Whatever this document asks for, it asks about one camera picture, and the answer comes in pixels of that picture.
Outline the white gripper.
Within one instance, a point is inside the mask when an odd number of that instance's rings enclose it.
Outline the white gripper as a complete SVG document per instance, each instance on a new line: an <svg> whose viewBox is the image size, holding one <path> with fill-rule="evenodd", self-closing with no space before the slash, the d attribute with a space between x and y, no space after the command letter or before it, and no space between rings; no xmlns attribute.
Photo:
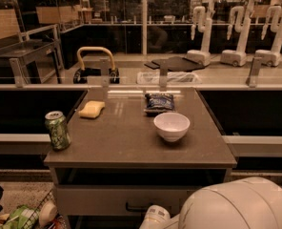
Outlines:
<svg viewBox="0 0 282 229"><path fill-rule="evenodd" d="M152 205L147 210L139 229L162 229L170 218L171 215L165 208Z"/></svg>

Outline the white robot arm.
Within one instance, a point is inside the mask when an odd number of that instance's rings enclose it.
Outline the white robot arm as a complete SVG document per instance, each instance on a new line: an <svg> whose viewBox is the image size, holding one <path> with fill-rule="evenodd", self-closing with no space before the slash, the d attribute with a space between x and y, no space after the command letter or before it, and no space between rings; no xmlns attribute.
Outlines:
<svg viewBox="0 0 282 229"><path fill-rule="evenodd" d="M282 229L282 188L262 177L204 187L174 217L150 206L139 229Z"/></svg>

